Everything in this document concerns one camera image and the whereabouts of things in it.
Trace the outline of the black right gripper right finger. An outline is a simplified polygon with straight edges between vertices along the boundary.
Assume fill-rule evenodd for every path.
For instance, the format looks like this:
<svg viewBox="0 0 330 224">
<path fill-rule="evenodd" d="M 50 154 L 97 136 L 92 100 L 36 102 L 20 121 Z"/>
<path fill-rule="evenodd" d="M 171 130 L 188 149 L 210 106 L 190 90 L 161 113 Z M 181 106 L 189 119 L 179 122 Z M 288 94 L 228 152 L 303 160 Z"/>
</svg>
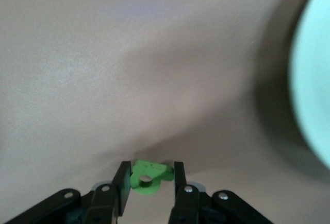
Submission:
<svg viewBox="0 0 330 224">
<path fill-rule="evenodd" d="M 175 204 L 169 223 L 271 223 L 235 193 L 221 190 L 209 196 L 187 183 L 184 164 L 174 163 Z"/>
</svg>

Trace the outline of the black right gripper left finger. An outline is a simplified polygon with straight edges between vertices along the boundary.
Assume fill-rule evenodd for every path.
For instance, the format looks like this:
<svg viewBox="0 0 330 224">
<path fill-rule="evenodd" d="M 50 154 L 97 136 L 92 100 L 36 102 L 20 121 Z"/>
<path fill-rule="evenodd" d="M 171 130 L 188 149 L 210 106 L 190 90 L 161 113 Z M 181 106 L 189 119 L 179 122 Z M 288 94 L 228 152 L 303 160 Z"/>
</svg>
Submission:
<svg viewBox="0 0 330 224">
<path fill-rule="evenodd" d="M 111 181 L 98 183 L 85 195 L 62 189 L 7 223 L 117 223 L 130 192 L 131 162 L 121 162 Z"/>
</svg>

